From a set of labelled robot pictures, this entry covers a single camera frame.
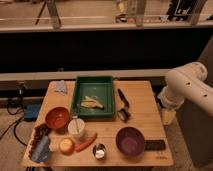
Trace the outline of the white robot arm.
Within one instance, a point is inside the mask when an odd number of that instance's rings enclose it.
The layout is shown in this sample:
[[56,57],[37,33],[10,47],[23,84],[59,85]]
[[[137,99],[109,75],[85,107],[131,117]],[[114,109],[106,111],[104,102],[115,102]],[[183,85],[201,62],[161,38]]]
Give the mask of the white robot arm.
[[213,88],[204,83],[208,71],[201,62],[173,68],[165,75],[166,86],[158,95],[164,108],[179,109],[185,99],[213,116]]

